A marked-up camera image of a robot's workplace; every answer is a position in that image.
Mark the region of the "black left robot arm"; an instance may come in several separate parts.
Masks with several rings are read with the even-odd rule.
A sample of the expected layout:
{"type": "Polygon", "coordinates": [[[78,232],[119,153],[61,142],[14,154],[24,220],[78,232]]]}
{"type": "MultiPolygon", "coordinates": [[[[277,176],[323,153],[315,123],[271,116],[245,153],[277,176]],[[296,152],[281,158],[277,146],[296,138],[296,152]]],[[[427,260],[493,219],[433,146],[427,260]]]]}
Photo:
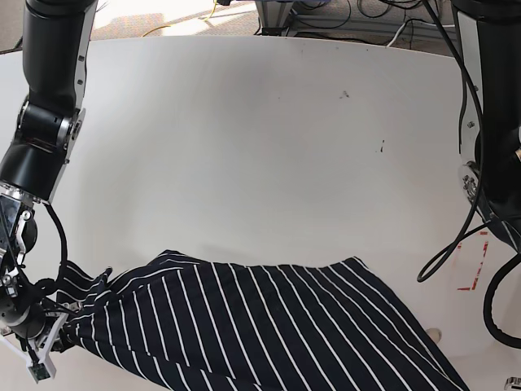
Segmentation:
{"type": "Polygon", "coordinates": [[[520,3],[454,1],[458,51],[472,83],[459,119],[462,163],[481,178],[479,214],[520,250],[520,3]]]}

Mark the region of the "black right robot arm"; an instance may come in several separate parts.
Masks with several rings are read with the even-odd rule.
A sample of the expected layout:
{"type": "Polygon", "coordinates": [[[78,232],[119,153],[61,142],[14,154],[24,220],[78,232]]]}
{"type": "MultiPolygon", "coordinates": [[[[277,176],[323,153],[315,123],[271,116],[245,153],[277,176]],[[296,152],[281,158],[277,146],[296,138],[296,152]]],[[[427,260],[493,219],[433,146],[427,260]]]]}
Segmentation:
{"type": "Polygon", "coordinates": [[[24,259],[37,241],[35,204],[51,209],[85,119],[86,58],[95,1],[27,1],[21,38],[28,95],[1,162],[1,329],[17,343],[28,373],[41,381],[56,370],[71,310],[52,295],[56,279],[29,281],[24,259]]]}

